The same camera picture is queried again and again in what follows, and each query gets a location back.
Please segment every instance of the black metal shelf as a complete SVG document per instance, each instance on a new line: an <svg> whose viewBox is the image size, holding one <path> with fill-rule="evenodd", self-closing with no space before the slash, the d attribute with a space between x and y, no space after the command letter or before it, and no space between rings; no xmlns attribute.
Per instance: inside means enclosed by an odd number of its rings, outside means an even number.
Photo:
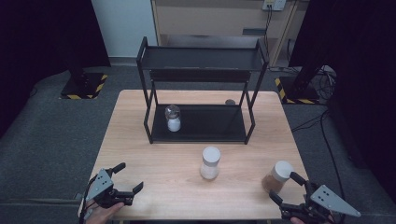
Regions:
<svg viewBox="0 0 396 224"><path fill-rule="evenodd" d="M162 142L243 142L248 143L255 127L253 105L268 64L265 46L259 39L251 49L169 48L152 47L144 37L136 63L145 94L147 112L144 120L150 143ZM149 95L144 71L149 71ZM248 83L253 72L260 72L250 99ZM236 105L177 105L181 111L181 129L167 129L164 110L158 102L156 82L227 82L244 83ZM242 103L246 98L250 128L246 131ZM155 115L150 131L148 119L155 102Z"/></svg>

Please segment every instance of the table surface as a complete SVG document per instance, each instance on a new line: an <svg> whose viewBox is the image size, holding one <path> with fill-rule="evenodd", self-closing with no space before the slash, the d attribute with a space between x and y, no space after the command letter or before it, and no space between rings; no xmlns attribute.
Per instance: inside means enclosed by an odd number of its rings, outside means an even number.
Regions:
<svg viewBox="0 0 396 224"><path fill-rule="evenodd" d="M227 99L239 102L240 95L240 91L158 91L159 101L167 104L224 104ZM246 104L243 108L249 127ZM280 218L278 206L262 188L263 177L277 161L283 160L307 178L275 92L259 92L253 107L256 127L247 145L151 145L143 126L146 109L141 90L120 93L92 170L94 176L101 168L126 162L126 168L112 176L114 188L132 190L144 181L143 189L134 197L134 204L123 207L114 219ZM219 176L211 181L200 175L202 152L208 146L217 147L221 152ZM304 187L289 180L279 196L284 203L300 204L304 194Z"/></svg>

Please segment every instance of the wall outlet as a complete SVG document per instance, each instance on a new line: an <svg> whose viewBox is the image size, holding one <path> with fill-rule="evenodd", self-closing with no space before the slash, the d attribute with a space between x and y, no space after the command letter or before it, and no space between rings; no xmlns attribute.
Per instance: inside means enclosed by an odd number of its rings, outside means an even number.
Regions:
<svg viewBox="0 0 396 224"><path fill-rule="evenodd" d="M286 0L264 0L262 4L262 10L270 10L269 6L273 11L281 11L285 8Z"/></svg>

